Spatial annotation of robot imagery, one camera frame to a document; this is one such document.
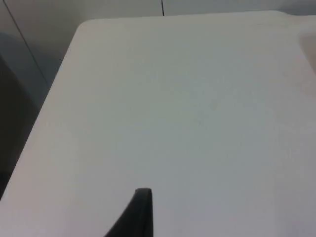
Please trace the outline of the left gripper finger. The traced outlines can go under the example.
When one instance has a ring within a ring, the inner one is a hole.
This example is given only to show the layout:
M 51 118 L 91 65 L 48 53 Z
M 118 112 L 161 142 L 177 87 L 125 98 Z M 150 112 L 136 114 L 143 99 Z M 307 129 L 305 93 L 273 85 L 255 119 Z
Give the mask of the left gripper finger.
M 153 237 L 153 195 L 150 188 L 138 188 L 107 237 Z

